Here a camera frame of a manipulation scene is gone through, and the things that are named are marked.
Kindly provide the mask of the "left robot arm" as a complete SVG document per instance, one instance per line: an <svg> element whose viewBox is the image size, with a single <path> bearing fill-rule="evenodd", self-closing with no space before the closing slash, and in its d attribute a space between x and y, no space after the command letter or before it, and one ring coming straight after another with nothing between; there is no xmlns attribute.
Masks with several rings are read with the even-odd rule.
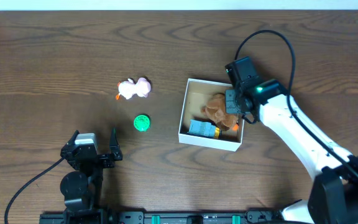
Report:
<svg viewBox="0 0 358 224"><path fill-rule="evenodd" d="M115 167L115 162L122 160L116 130L111 131L108 153L98 152L94 133L81 134L75 131L62 147L60 155L74 168L60 183L67 210L79 212L96 208L101 197L103 170Z"/></svg>

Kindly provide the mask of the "pink white duck toy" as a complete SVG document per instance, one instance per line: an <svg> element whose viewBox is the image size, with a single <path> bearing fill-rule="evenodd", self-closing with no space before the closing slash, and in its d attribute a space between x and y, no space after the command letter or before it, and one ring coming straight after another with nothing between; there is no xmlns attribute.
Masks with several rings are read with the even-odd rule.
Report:
<svg viewBox="0 0 358 224"><path fill-rule="evenodd" d="M148 94L151 92L151 84L146 78L139 78L135 83L133 79L128 78L126 81L119 82L117 84L118 94L116 95L116 99L120 99L123 96L125 99L129 100L134 95L139 97L146 98Z"/></svg>

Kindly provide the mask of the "brown plush toy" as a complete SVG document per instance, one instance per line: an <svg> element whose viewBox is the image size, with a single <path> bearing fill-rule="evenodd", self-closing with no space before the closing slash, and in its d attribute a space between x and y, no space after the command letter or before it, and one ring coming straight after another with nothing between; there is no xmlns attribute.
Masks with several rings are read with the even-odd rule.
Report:
<svg viewBox="0 0 358 224"><path fill-rule="evenodd" d="M226 113L225 96L222 93L213 95L201 108L201 113L221 131L237 131L239 129L238 115Z"/></svg>

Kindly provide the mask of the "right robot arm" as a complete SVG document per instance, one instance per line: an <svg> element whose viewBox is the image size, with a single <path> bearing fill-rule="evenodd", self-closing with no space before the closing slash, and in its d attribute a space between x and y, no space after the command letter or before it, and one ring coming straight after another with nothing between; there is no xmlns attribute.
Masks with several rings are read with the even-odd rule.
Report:
<svg viewBox="0 0 358 224"><path fill-rule="evenodd" d="M358 156L325 135L278 81L231 79L227 107L270 128L293 151L311 177L307 201L281 211L289 223L358 223Z"/></svg>

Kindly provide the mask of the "green round plastic toy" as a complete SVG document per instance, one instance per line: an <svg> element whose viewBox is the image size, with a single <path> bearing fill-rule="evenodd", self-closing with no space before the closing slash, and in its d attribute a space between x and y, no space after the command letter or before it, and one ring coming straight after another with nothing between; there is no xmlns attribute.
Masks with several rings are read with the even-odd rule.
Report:
<svg viewBox="0 0 358 224"><path fill-rule="evenodd" d="M150 118L145 114L140 114L134 119L134 127L139 132L146 132L150 128Z"/></svg>

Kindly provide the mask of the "yellow grey toy truck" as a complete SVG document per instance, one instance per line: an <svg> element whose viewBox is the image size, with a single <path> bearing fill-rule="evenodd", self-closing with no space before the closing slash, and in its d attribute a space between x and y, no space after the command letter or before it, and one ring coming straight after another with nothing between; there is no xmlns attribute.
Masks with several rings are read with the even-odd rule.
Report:
<svg viewBox="0 0 358 224"><path fill-rule="evenodd" d="M188 134L203 138L218 139L221 135L221 130L210 122L192 119Z"/></svg>

